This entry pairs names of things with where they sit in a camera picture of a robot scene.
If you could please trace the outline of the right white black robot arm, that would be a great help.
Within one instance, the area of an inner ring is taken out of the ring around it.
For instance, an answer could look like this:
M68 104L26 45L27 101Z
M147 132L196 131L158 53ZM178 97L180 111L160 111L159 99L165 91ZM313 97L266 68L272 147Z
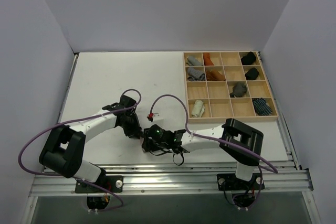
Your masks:
M184 155L199 150L224 150L236 162L233 182L244 189L252 182L254 169L259 165L264 134L236 119L227 119L225 124L197 131L165 130L153 125L144 130L142 149L154 154L172 153Z

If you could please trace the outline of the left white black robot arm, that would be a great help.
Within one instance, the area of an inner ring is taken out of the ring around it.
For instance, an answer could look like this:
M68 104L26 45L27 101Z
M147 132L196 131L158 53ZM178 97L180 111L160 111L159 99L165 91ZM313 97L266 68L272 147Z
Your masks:
M92 119L66 123L51 130L39 162L65 178L80 178L94 192L105 188L104 172L83 160L85 144L99 134L123 128L128 138L140 139L142 130L136 115L136 100L122 95L119 102L102 107Z

